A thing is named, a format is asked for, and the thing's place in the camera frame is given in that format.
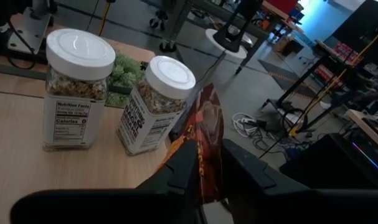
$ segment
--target white jar lid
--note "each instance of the white jar lid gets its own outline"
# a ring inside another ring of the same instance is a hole
[[[196,85],[196,78],[183,63],[166,56],[151,59],[147,82],[158,93],[172,99],[185,99]]]
[[[91,33],[59,29],[46,38],[46,57],[56,71],[71,78],[101,80],[113,71],[115,51]]]

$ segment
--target yellow cable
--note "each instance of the yellow cable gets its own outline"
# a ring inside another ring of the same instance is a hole
[[[355,59],[353,60],[353,62],[355,62],[376,40],[378,39],[378,34],[376,35],[376,37],[355,57]],[[313,102],[311,104],[310,107],[308,107],[308,109],[300,116],[300,119],[303,118],[303,116],[306,116],[310,110],[312,110],[312,108],[314,108],[314,106],[316,106],[322,99],[323,97],[325,97],[327,95],[327,92],[332,89],[332,87],[334,87],[335,84],[337,84],[338,80],[340,80],[340,78],[345,74],[345,72],[347,71],[347,68],[345,68],[345,70],[343,72],[341,72],[341,74],[339,74],[339,76],[337,78],[335,78],[333,80],[333,82],[327,87],[327,89],[325,89],[322,94],[318,97],[318,99]]]
[[[110,2],[108,2],[107,3],[107,5],[106,5],[106,9],[105,9],[105,11],[104,11],[104,15],[103,15],[103,17],[102,17],[102,26],[100,26],[100,30],[99,30],[99,33],[98,33],[98,35],[100,36],[101,34],[102,34],[102,32],[103,32],[103,28],[104,28],[104,25],[105,25],[105,23],[106,23],[106,17],[107,17],[107,14],[108,14],[108,10],[110,9]]]

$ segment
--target chip bag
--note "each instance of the chip bag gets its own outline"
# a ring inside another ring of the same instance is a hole
[[[205,204],[222,199],[220,148],[224,135],[224,119],[213,84],[207,85],[198,93],[182,127],[181,135],[172,142],[160,167],[185,141],[195,140],[200,176],[198,202]]]

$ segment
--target plastic jar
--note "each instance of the plastic jar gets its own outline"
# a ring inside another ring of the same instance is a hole
[[[159,147],[186,109],[185,99],[195,84],[181,62],[165,56],[150,61],[132,89],[117,131],[128,155]]]
[[[115,51],[88,32],[59,29],[47,36],[46,56],[44,148],[88,148],[98,132]]]

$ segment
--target product label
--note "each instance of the product label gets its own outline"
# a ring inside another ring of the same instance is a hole
[[[118,132],[131,153],[150,151],[159,147],[181,113],[182,111],[161,115],[150,113],[137,89],[133,88]]]
[[[105,101],[45,96],[44,142],[50,146],[86,146],[97,134]]]

